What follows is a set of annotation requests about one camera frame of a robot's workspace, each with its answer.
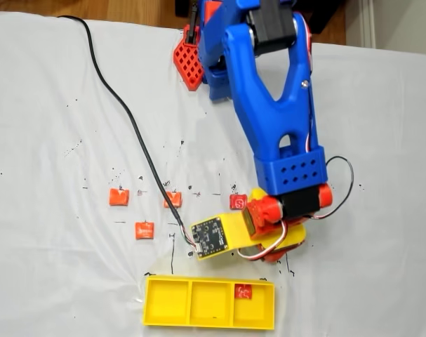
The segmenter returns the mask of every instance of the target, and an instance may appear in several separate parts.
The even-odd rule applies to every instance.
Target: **electrical wire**
[[[243,253],[241,253],[241,249],[238,249],[237,250],[238,255],[241,256],[242,258],[245,258],[245,259],[250,260],[250,261],[259,260],[260,258],[265,257],[268,253],[270,253],[276,247],[278,247],[278,245],[280,245],[280,243],[282,243],[283,240],[286,238],[286,235],[288,234],[288,225],[286,224],[286,221],[282,220],[281,226],[283,228],[283,232],[281,232],[280,238],[278,238],[278,240],[276,240],[272,245],[267,247],[264,251],[261,251],[260,253],[252,255],[252,256],[248,256],[248,255],[244,255]]]
[[[345,157],[334,156],[334,157],[331,157],[330,159],[328,159],[328,161],[326,162],[326,165],[328,166],[328,164],[331,161],[333,161],[334,159],[341,159],[341,160],[346,161],[347,164],[348,164],[348,167],[350,168],[351,180],[350,180],[350,187],[348,189],[347,195],[345,195],[345,198],[331,212],[328,212],[327,214],[324,214],[322,216],[305,216],[306,218],[313,219],[313,220],[321,220],[321,219],[325,219],[325,218],[327,218],[329,216],[332,216],[347,201],[348,197],[350,196],[350,193],[352,193],[353,182],[354,182],[354,172],[353,172],[352,163],[350,163],[350,161],[347,158],[345,158]]]
[[[192,239],[186,233],[185,225],[183,225],[180,214],[177,212],[177,209],[174,207],[174,205],[172,204],[172,201],[169,199],[169,196],[166,194],[164,186],[161,183],[161,180],[158,176],[157,170],[155,169],[155,165],[152,161],[152,158],[150,157],[150,154],[147,151],[147,147],[145,146],[144,140],[142,139],[141,132],[139,131],[138,125],[136,124],[135,117],[133,117],[133,114],[131,113],[127,104],[119,97],[119,95],[112,89],[112,87],[109,86],[107,81],[105,81],[105,79],[102,75],[102,72],[99,69],[98,63],[95,59],[93,39],[91,37],[91,31],[89,30],[88,25],[86,24],[85,20],[78,18],[76,16],[62,15],[62,16],[59,16],[59,18],[67,18],[67,19],[71,19],[71,20],[74,20],[74,21],[78,21],[85,27],[86,34],[88,35],[88,44],[89,44],[89,50],[90,50],[90,53],[91,53],[91,59],[92,59],[93,64],[94,64],[95,71],[97,72],[97,74],[99,76],[99,79],[102,82],[102,84],[105,86],[105,88],[107,88],[107,90],[113,95],[113,97],[116,98],[116,100],[122,105],[122,107],[126,111],[128,117],[130,118],[131,124],[132,124],[133,129],[135,130],[135,133],[136,133],[136,137],[138,138],[138,141],[141,145],[142,151],[144,152],[147,163],[149,164],[150,171],[152,172],[152,175],[154,176],[155,182],[157,183],[157,186],[158,186],[161,194],[163,195],[164,200],[166,200],[167,204],[169,205],[169,209],[171,210],[174,218],[177,220],[177,224],[180,227],[180,231],[182,233],[182,236],[185,238],[185,241],[189,245],[191,245],[194,249],[196,249],[195,243],[192,241]]]

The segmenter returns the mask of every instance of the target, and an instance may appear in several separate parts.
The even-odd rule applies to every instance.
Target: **hole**
[[[285,147],[285,146],[289,146],[290,144],[291,144],[291,137],[289,137],[289,135],[284,135],[283,137],[281,137],[278,147]]]

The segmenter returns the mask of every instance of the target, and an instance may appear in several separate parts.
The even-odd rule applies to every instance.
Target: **blue bracket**
[[[270,195],[280,195],[326,183],[328,177],[324,149],[317,140],[303,18],[293,14],[297,39],[289,48],[290,65],[283,93],[275,101],[258,76],[249,26],[241,23],[245,12],[258,7],[258,2],[224,0],[204,25],[199,55],[211,99],[231,93],[254,153],[259,186]],[[226,69],[211,67],[222,54]],[[290,145],[280,147],[286,135]]]

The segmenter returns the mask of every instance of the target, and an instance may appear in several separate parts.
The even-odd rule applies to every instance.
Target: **red cylindrical joint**
[[[266,221],[277,223],[283,218],[283,208],[280,201],[266,195],[259,202],[261,215]]]
[[[333,193],[328,184],[322,184],[319,186],[319,204],[320,208],[331,206],[333,203]]]

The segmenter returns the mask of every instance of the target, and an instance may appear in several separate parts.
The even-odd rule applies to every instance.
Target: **black cable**
[[[347,164],[348,164],[348,167],[350,167],[351,180],[350,180],[350,187],[348,189],[347,195],[341,201],[341,203],[338,204],[338,206],[335,209],[333,209],[330,213],[327,213],[327,214],[325,214],[323,216],[305,216],[306,218],[313,219],[313,220],[321,220],[321,219],[325,219],[325,218],[327,218],[329,216],[332,216],[347,201],[348,197],[350,196],[350,193],[352,193],[353,182],[354,182],[354,172],[353,172],[352,163],[350,163],[350,161],[347,158],[343,157],[343,156],[334,156],[334,157],[331,157],[330,159],[328,159],[328,161],[326,162],[326,165],[328,166],[328,164],[331,161],[333,161],[334,159],[345,160],[347,162]]]
[[[91,59],[93,60],[95,71],[98,73],[98,76],[99,76],[102,84],[105,86],[105,88],[108,89],[108,91],[114,96],[114,98],[117,99],[117,101],[122,105],[122,107],[127,112],[127,115],[130,118],[130,121],[131,121],[131,123],[133,125],[133,129],[135,130],[136,137],[138,137],[138,141],[140,142],[142,151],[144,152],[145,158],[147,159],[147,163],[149,163],[149,167],[150,167],[150,170],[152,171],[152,174],[153,174],[153,176],[155,178],[155,182],[157,183],[158,188],[159,188],[161,194],[163,195],[164,200],[166,200],[167,204],[169,205],[169,208],[171,209],[171,212],[172,212],[174,218],[177,220],[177,223],[180,226],[180,229],[182,230],[182,233],[185,236],[185,240],[188,242],[188,244],[191,244],[195,248],[195,245],[193,243],[190,243],[188,241],[189,238],[187,238],[187,234],[184,231],[184,225],[183,225],[182,219],[180,217],[180,214],[178,214],[177,209],[174,207],[174,205],[172,204],[172,201],[169,199],[169,196],[166,194],[164,186],[161,183],[161,180],[160,180],[160,178],[158,176],[157,170],[155,169],[155,165],[154,165],[154,163],[152,161],[152,158],[150,157],[150,154],[147,151],[147,148],[145,146],[144,140],[142,139],[141,132],[139,131],[138,125],[136,124],[135,117],[133,117],[130,109],[127,106],[127,104],[119,97],[119,95],[112,89],[112,87],[109,86],[109,84],[107,83],[107,81],[105,81],[105,79],[103,78],[102,72],[100,72],[98,63],[95,60],[94,47],[93,47],[93,39],[91,38],[91,31],[89,30],[88,25],[86,24],[85,20],[83,20],[81,18],[78,18],[76,16],[61,15],[61,16],[59,16],[59,18],[67,18],[67,19],[79,21],[85,27],[86,34],[88,35],[89,51],[91,53]]]

